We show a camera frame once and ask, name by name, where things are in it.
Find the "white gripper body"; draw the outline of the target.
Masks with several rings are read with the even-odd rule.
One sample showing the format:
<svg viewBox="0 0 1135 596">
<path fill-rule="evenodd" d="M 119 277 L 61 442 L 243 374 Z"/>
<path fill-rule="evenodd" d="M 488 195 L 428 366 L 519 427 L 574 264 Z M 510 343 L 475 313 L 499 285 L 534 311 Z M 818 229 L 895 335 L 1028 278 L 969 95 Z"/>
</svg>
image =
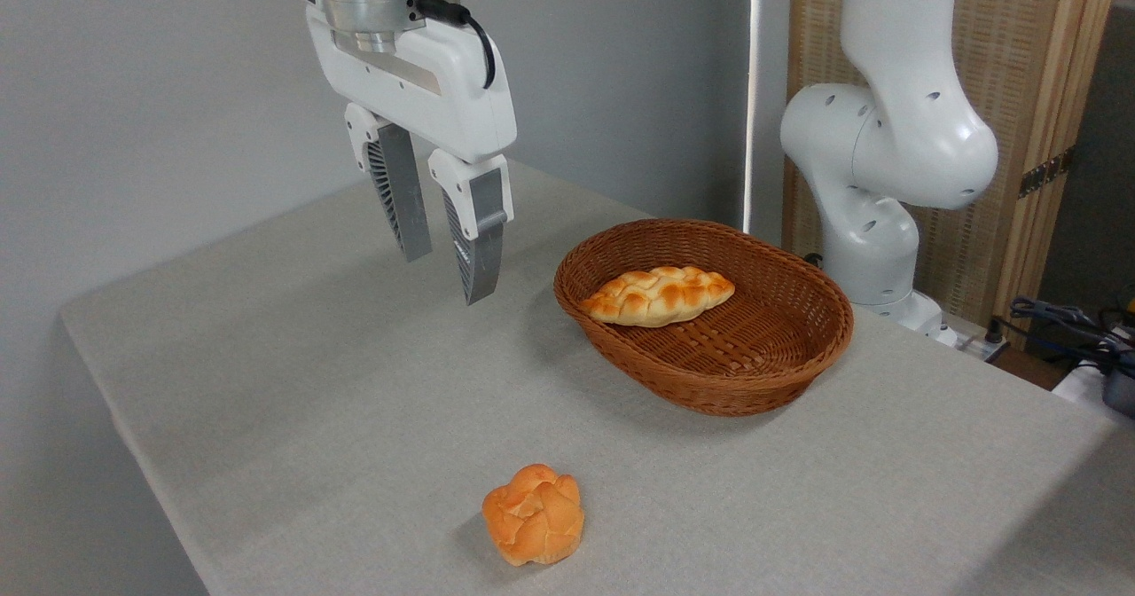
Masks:
<svg viewBox="0 0 1135 596">
<path fill-rule="evenodd" d="M 515 142 L 501 54 L 459 0 L 303 0 L 325 78 L 345 99 L 469 163 Z"/>
</svg>

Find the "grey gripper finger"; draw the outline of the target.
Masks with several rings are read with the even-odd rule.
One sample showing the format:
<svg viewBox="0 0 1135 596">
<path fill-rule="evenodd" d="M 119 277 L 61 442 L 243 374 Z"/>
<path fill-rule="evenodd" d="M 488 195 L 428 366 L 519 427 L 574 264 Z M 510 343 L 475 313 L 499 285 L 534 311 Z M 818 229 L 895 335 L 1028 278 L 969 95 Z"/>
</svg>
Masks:
<svg viewBox="0 0 1135 596">
<path fill-rule="evenodd" d="M 496 289 L 505 224 L 514 220 L 507 162 L 504 156 L 495 156 L 466 163 L 436 150 L 428 165 L 442 186 L 451 241 L 457 249 L 459 276 L 466 305 L 472 305 Z"/>
<path fill-rule="evenodd" d="M 397 247 L 409 262 L 431 252 L 428 217 L 409 131 L 348 103 L 344 114 L 358 167 L 380 196 Z"/>
</svg>

